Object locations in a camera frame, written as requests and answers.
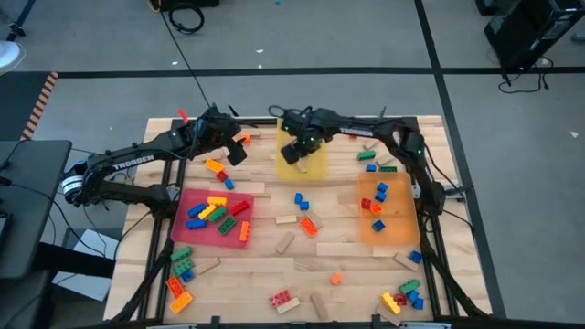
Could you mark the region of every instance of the wooden table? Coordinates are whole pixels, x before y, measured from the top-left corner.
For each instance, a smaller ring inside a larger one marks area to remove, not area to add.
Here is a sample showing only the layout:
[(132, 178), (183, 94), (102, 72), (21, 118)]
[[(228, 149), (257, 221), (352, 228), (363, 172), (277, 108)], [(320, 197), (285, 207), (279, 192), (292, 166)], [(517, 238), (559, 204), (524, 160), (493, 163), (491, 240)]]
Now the wooden table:
[[(426, 143), (440, 169), (457, 182), (450, 146), (441, 116), (420, 116), (419, 125)], [(146, 128), (145, 141), (171, 127), (172, 119), (151, 119)], [(410, 306), (402, 307), (402, 320), (430, 320), (431, 306), (428, 300), (423, 268), (417, 272), (405, 269), (393, 260), (397, 252), (410, 252), (413, 248), (366, 247), (359, 242), (357, 221), (357, 174), (365, 170), (365, 163), (356, 160), (365, 139), (350, 140), (346, 135), (337, 135), (328, 144), (328, 173), (325, 180), (303, 182), (283, 181), (274, 169), (274, 126), (260, 128), (261, 135), (253, 137), (246, 145), (248, 158), (240, 165), (231, 167), (222, 159), (229, 176), (234, 180), (235, 192), (255, 196), (254, 220), (247, 249), (222, 249), (209, 246), (193, 246), (192, 260), (198, 263), (220, 257), (221, 264), (215, 269), (197, 276), (186, 285), (194, 301), (179, 315), (168, 309), (173, 301), (166, 297), (166, 323), (209, 323), (212, 315), (221, 316), (222, 323), (278, 323), (290, 321), (318, 321), (309, 300), (312, 292), (320, 292), (326, 303), (330, 320), (343, 322), (370, 321), (379, 296), (383, 292), (394, 293), (400, 284), (419, 279), (422, 286), (420, 296), (425, 299), (424, 310)], [(387, 154), (382, 144), (377, 151)], [(187, 164), (184, 188), (209, 188), (226, 190), (205, 167), (202, 159)], [(404, 170), (394, 159), (391, 164)], [(175, 181), (177, 164), (174, 165), (171, 182)], [(149, 186), (160, 184), (163, 163), (141, 165), (136, 174), (136, 184)], [(441, 175), (433, 172), (441, 181)], [(293, 203), (295, 192), (312, 201), (312, 210), (324, 222), (314, 239), (308, 239), (298, 223), (276, 225), (275, 217), (298, 213)], [(467, 218), (465, 205), (448, 200), (445, 209)], [(130, 206), (124, 231), (139, 219), (147, 208)], [(144, 267), (153, 229), (152, 218), (146, 218), (122, 242), (119, 259), (112, 278), (112, 288), (104, 314), (109, 319), (117, 314), (128, 301), (144, 276)], [(462, 221), (443, 215), (440, 217), (445, 249), (451, 272), (467, 294), (485, 312), (490, 313), (484, 276), (469, 227)], [(161, 245), (168, 226), (161, 232)], [(286, 231), (296, 234), (291, 246), (282, 255), (274, 246)], [(176, 243), (175, 249), (184, 247)], [(329, 277), (335, 272), (343, 273), (343, 283), (333, 286)], [(435, 271), (441, 311), (448, 313), (441, 277)], [(148, 316), (155, 314), (158, 293), (157, 280), (151, 290)], [(288, 313), (278, 315), (268, 298), (288, 289), (292, 296), (301, 300), (301, 305)]]

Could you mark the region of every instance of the green lego brick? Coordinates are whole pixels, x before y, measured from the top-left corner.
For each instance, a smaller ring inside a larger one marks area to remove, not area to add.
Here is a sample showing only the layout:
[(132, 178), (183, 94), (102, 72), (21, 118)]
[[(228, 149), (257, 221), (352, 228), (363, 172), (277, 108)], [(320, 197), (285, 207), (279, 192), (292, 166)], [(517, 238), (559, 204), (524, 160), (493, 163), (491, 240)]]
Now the green lego brick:
[(365, 151), (365, 152), (360, 152), (357, 154), (358, 161), (371, 160), (375, 157), (376, 157), (376, 151)]
[(187, 256), (189, 256), (191, 254), (191, 249), (186, 246), (184, 248), (181, 248), (177, 251), (175, 251), (172, 255), (171, 255), (171, 260), (172, 261), (179, 261)]
[(228, 214), (228, 210), (225, 207), (220, 207), (218, 208), (218, 210), (214, 211), (213, 214), (211, 214), (208, 219), (210, 222), (215, 223), (224, 216), (226, 216), (226, 214)]
[(420, 287), (420, 281), (414, 279), (410, 280), (400, 286), (400, 292), (409, 293)]
[(226, 235), (235, 225), (236, 219), (234, 219), (233, 217), (228, 217), (226, 220), (223, 221), (223, 223), (221, 223), (221, 225), (218, 228), (218, 231), (219, 233), (221, 233), (221, 235)]
[(398, 169), (395, 166), (387, 166), (387, 167), (380, 167), (378, 171), (387, 172), (387, 173), (396, 173)]
[(193, 268), (193, 261), (191, 261), (190, 258), (187, 258), (178, 262), (173, 268), (173, 272), (175, 273), (175, 276), (178, 277), (181, 276), (184, 271), (187, 271), (191, 268)]

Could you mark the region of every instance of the gray floor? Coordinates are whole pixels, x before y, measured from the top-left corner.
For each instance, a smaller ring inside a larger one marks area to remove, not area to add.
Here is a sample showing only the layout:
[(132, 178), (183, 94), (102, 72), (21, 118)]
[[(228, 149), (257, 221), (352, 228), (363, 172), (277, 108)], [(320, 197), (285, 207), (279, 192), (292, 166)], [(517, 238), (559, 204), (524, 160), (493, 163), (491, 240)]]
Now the gray floor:
[[(18, 13), (16, 1), (11, 6)], [(494, 67), (483, 36), (487, 18), (472, 0), (423, 0), (443, 67)], [(301, 67), (429, 67), (415, 6), (410, 0), (226, 0), (205, 9), (201, 33), (178, 42), (194, 69)], [(579, 23), (585, 28), (585, 21)], [(144, 2), (38, 0), (26, 21), (28, 51), (20, 70), (184, 69), (161, 18)], [(585, 46), (567, 34), (548, 56), (558, 66), (585, 66)], [(551, 75), (550, 90), (504, 95), (494, 76), (447, 76), (464, 151), (479, 197), (497, 278), (511, 318), (585, 323), (581, 296), (585, 249), (580, 170), (585, 76)], [(442, 114), (433, 76), (329, 75), (201, 78), (221, 109), (263, 115), (271, 104), (308, 104), (343, 114)], [(515, 88), (533, 88), (523, 77)], [(189, 78), (58, 81), (36, 133), (103, 151), (139, 141), (148, 117), (205, 109)], [(580, 135), (573, 138), (570, 132)], [(84, 157), (73, 153), (70, 161)], [(100, 227), (119, 228), (125, 207), (89, 208)], [(79, 209), (65, 207), (75, 228), (90, 228)], [(58, 241), (64, 225), (57, 214)], [(51, 239), (48, 228), (44, 239)], [(55, 327), (95, 303), (58, 307)]]

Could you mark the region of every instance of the yellow lego brick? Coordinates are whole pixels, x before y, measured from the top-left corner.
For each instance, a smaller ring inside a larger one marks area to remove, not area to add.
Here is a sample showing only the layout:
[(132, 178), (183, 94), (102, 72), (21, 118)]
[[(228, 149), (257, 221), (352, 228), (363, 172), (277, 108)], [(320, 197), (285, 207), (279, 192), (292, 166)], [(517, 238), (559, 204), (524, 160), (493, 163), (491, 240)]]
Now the yellow lego brick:
[(212, 159), (206, 160), (205, 167), (216, 174), (223, 170), (223, 164)]
[(207, 198), (207, 202), (214, 206), (225, 206), (228, 204), (228, 199), (226, 197), (210, 196)]
[(209, 214), (211, 214), (214, 211), (216, 211), (215, 205), (209, 205), (209, 207), (203, 209), (203, 211), (199, 213), (198, 215), (199, 219), (206, 219), (207, 216), (209, 216)]
[(183, 292), (181, 295), (171, 303), (171, 311), (175, 314), (179, 314), (191, 301), (193, 297), (189, 292)]
[(394, 314), (398, 314), (400, 313), (400, 306), (396, 303), (396, 301), (394, 301), (394, 298), (392, 298), (392, 296), (390, 296), (389, 292), (385, 292), (380, 299), (382, 300), (382, 303), (388, 307), (388, 309), (390, 311), (392, 311)]

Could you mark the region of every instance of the red tray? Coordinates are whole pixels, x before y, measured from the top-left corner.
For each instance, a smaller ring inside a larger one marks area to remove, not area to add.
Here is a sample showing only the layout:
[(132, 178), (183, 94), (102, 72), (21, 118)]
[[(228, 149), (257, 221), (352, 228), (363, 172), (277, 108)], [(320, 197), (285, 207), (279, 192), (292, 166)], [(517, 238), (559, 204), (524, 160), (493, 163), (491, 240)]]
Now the red tray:
[[(228, 210), (241, 201), (248, 202), (250, 207), (239, 213), (237, 216), (233, 216), (228, 212), (228, 214), (217, 223), (208, 222), (206, 228), (187, 229), (186, 222), (190, 218), (186, 212), (198, 204), (207, 204), (208, 196), (226, 197), (228, 199)], [(240, 241), (239, 233), (241, 232), (242, 221), (248, 221), (250, 223), (250, 229), (253, 229), (251, 226), (253, 208), (254, 196), (252, 195), (193, 188), (185, 189), (179, 201), (179, 208), (176, 211), (175, 224), (173, 225), (173, 231), (171, 232), (171, 239), (174, 242), (185, 242), (188, 244), (201, 244), (234, 249), (246, 248), (248, 246), (248, 241)], [(227, 235), (222, 236), (218, 232), (218, 227), (223, 223), (225, 218), (229, 216), (236, 219), (236, 226), (233, 227)]]

